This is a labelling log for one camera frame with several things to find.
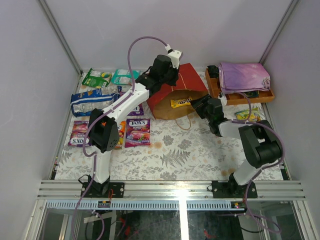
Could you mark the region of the yellow snack packet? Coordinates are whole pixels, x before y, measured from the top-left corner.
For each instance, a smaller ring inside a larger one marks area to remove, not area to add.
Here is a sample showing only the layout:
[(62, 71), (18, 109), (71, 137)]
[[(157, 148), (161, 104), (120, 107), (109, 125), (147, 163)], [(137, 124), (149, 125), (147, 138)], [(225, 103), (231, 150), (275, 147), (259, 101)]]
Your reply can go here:
[(177, 100), (170, 100), (170, 106), (175, 109), (175, 108), (180, 108), (180, 107), (185, 107), (185, 106), (190, 106), (191, 101), (193, 98), (189, 96), (188, 98), (182, 98), (182, 99), (177, 99)]

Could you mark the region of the red brown paper bag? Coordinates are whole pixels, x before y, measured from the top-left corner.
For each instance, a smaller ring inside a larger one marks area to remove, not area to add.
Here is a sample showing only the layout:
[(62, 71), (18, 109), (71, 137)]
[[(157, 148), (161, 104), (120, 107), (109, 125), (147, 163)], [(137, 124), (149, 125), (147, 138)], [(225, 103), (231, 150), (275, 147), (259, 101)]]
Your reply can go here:
[(191, 105), (173, 108), (171, 101), (182, 101), (191, 98), (197, 100), (208, 94), (208, 89), (191, 63), (182, 64), (179, 68), (176, 86), (167, 84), (150, 97), (146, 102), (157, 120), (176, 120), (185, 117), (195, 110)]

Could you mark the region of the teal green snack packet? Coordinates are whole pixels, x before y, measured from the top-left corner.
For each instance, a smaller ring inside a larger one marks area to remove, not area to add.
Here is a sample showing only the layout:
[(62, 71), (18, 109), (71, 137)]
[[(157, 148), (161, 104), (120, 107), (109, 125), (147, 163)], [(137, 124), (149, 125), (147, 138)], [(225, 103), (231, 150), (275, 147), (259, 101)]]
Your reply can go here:
[(131, 72), (128, 69), (117, 69), (112, 75), (111, 81), (114, 85), (132, 85)]

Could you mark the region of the red Fox's candy bag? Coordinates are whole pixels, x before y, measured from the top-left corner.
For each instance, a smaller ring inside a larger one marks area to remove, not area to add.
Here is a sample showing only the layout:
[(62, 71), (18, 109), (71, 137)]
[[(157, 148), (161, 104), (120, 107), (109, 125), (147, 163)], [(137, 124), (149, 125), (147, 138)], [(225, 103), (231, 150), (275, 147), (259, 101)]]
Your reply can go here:
[(149, 118), (128, 118), (126, 120), (125, 147), (149, 146), (151, 120)]

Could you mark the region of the green Fox's candy bag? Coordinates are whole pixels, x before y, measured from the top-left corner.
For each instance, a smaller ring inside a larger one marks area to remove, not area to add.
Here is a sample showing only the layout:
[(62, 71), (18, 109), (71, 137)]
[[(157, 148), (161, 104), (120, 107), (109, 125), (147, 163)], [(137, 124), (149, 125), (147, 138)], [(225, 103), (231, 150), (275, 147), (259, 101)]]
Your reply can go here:
[(87, 87), (101, 89), (109, 85), (111, 78), (112, 73), (101, 72), (90, 68), (81, 84)]

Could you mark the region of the orange Fox's candy bag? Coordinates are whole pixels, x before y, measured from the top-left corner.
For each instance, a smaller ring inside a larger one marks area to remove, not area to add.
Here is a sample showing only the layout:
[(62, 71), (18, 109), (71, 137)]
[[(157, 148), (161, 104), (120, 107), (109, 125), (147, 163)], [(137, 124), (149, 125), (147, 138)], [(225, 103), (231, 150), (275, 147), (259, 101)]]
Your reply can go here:
[(123, 147), (124, 138), (125, 138), (125, 131), (126, 131), (126, 121), (122, 121), (117, 126), (119, 140), (115, 146), (115, 149), (121, 149)]

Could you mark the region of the blue white snack packet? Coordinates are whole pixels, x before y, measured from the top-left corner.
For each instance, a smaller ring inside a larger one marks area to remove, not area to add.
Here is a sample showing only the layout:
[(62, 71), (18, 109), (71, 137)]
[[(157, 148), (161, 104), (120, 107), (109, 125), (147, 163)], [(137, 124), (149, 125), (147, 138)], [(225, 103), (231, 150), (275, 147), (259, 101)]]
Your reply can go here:
[(94, 109), (102, 110), (112, 105), (120, 96), (122, 87), (112, 85), (73, 94), (70, 100), (71, 112), (75, 117), (90, 116)]

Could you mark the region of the purple Fox's candy bag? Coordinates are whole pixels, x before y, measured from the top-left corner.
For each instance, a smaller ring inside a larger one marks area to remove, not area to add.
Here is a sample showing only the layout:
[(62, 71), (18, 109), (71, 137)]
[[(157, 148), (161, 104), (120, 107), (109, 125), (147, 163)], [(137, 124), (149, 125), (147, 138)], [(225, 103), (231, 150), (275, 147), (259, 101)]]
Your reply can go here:
[(82, 147), (85, 134), (88, 130), (88, 126), (88, 121), (75, 120), (73, 122), (70, 138), (67, 145), (73, 147)]

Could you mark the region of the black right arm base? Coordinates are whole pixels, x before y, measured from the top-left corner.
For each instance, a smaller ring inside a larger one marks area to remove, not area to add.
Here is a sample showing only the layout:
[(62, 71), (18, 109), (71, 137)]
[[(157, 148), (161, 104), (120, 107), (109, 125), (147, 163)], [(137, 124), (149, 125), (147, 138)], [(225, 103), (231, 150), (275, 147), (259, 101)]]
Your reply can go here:
[(256, 185), (251, 183), (248, 191), (248, 184), (238, 185), (232, 173), (229, 176), (228, 181), (218, 181), (213, 180), (211, 182), (211, 192), (215, 199), (231, 199), (231, 198), (245, 198), (257, 199), (258, 194), (256, 190)]

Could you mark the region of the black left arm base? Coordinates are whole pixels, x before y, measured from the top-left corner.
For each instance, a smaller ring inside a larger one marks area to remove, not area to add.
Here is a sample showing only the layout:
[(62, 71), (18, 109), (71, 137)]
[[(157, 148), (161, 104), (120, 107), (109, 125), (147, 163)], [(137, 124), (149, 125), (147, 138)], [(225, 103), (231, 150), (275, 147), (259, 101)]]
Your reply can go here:
[(78, 182), (82, 185), (81, 196), (84, 198), (123, 198), (125, 193), (124, 182), (110, 182), (108, 178), (104, 183), (98, 183), (88, 174), (81, 176)]

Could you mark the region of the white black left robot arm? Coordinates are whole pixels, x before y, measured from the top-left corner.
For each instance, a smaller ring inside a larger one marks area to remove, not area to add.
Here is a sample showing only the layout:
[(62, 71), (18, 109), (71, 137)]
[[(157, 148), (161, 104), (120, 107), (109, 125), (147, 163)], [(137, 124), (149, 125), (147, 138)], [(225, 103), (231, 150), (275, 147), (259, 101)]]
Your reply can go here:
[(139, 104), (159, 92), (163, 85), (175, 86), (179, 78), (181, 53), (174, 50), (158, 55), (153, 65), (132, 82), (131, 88), (115, 103), (91, 112), (88, 128), (89, 142), (94, 147), (92, 191), (105, 197), (110, 190), (111, 151), (119, 141), (118, 125)]

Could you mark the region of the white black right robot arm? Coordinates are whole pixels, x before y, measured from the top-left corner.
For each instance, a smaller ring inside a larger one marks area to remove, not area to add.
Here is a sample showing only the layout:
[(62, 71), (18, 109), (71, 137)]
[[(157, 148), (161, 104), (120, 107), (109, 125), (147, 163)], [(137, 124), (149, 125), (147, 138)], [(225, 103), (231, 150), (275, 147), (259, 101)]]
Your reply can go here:
[(241, 140), (245, 160), (230, 175), (228, 192), (240, 197), (246, 191), (246, 185), (253, 181), (261, 171), (281, 164), (285, 157), (285, 148), (279, 135), (267, 120), (252, 122), (231, 120), (224, 115), (222, 100), (209, 94), (190, 102), (201, 119), (208, 121), (212, 134)]

